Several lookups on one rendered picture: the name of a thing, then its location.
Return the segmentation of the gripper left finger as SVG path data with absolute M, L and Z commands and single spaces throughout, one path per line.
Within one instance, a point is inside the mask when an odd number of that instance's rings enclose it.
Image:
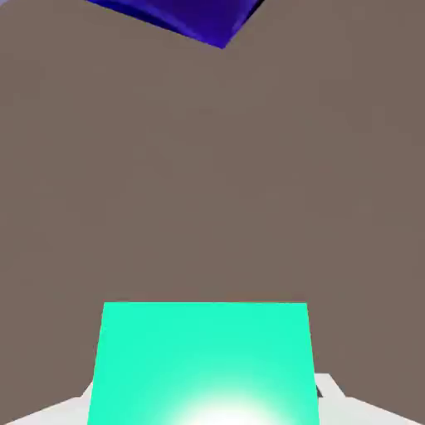
M 87 425 L 93 383 L 80 397 L 43 408 L 5 425 Z

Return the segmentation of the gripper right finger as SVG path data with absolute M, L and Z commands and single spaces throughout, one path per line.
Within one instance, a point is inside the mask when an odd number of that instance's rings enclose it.
M 315 373 L 320 425 L 422 425 L 348 397 L 330 374 Z

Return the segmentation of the small turquoise cube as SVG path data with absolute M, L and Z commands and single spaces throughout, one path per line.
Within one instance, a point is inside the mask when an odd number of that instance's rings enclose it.
M 87 425 L 320 425 L 306 304 L 105 303 Z

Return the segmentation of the large blue box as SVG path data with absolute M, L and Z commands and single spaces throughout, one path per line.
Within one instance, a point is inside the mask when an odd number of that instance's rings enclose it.
M 265 0 L 87 1 L 223 49 Z

